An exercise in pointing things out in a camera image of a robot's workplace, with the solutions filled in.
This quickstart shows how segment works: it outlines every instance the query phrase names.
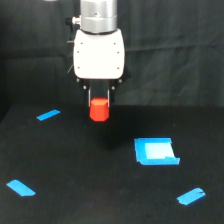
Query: red block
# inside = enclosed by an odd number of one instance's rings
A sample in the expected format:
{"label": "red block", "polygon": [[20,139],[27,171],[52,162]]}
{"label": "red block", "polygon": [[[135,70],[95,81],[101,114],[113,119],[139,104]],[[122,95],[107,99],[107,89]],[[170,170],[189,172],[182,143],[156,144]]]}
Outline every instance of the red block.
{"label": "red block", "polygon": [[94,98],[91,100],[90,118],[94,121],[105,121],[109,118],[108,99]]}

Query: black table surface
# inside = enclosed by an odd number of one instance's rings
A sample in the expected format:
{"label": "black table surface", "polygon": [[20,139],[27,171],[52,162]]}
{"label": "black table surface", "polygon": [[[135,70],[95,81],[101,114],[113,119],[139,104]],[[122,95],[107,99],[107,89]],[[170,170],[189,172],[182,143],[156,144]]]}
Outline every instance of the black table surface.
{"label": "black table surface", "polygon": [[[50,110],[60,114],[39,121]],[[0,223],[224,223],[224,109],[13,105],[0,124]],[[170,137],[180,164],[143,166],[134,139]],[[21,197],[6,186],[19,180]],[[185,206],[177,197],[201,188]]]}

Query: white paper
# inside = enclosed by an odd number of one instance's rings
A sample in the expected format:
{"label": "white paper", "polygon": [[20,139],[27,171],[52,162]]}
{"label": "white paper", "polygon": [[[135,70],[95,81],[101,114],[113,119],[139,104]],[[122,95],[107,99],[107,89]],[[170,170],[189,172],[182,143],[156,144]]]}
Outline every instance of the white paper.
{"label": "white paper", "polygon": [[165,157],[175,157],[170,143],[146,143],[145,151],[147,159],[165,159]]}

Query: blue tape strip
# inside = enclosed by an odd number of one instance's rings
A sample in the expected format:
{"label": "blue tape strip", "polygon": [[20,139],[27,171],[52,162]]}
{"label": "blue tape strip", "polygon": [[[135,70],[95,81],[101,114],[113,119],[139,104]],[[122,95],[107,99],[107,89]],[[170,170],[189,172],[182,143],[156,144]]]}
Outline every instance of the blue tape strip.
{"label": "blue tape strip", "polygon": [[135,152],[137,161],[141,161],[147,159],[146,151],[145,151],[145,143],[139,141],[138,139],[135,140]]}
{"label": "blue tape strip", "polygon": [[60,113],[60,111],[58,111],[58,110],[52,110],[52,111],[50,111],[50,112],[48,112],[46,114],[42,114],[42,115],[38,116],[37,119],[40,120],[40,121],[43,121],[43,120],[45,120],[45,119],[47,119],[49,117],[52,117],[52,116],[54,116],[56,114],[59,114],[59,113]]}
{"label": "blue tape strip", "polygon": [[179,165],[180,158],[166,157],[165,159],[146,159],[141,160],[142,165]]}
{"label": "blue tape strip", "polygon": [[172,143],[171,138],[138,138],[136,140],[142,143]]}
{"label": "blue tape strip", "polygon": [[177,200],[179,201],[180,204],[188,205],[204,196],[205,193],[202,189],[195,188],[194,190],[189,191],[186,194],[183,194],[182,196],[178,197]]}
{"label": "blue tape strip", "polygon": [[7,186],[18,193],[20,196],[33,196],[35,194],[34,191],[18,180],[11,181],[7,184]]}

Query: blue square marker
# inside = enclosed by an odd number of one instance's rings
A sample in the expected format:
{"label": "blue square marker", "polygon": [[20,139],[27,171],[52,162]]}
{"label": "blue square marker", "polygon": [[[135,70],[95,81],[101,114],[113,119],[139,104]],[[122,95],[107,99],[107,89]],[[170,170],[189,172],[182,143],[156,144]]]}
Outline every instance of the blue square marker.
{"label": "blue square marker", "polygon": [[137,161],[142,165],[178,165],[179,158],[173,153],[170,138],[135,139]]}

